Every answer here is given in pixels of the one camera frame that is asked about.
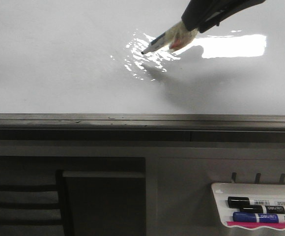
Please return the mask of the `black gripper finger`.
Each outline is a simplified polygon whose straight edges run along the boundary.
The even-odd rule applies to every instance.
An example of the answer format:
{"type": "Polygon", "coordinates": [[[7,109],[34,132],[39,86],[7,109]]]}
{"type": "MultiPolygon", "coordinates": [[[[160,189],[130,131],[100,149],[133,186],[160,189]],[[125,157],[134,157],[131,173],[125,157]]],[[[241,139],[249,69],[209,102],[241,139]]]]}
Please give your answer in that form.
{"type": "Polygon", "coordinates": [[[204,33],[237,12],[262,3],[264,0],[217,0],[199,24],[198,31],[204,33]]]}
{"type": "Polygon", "coordinates": [[[216,0],[191,0],[181,17],[186,29],[198,29],[215,2],[216,0]]]}

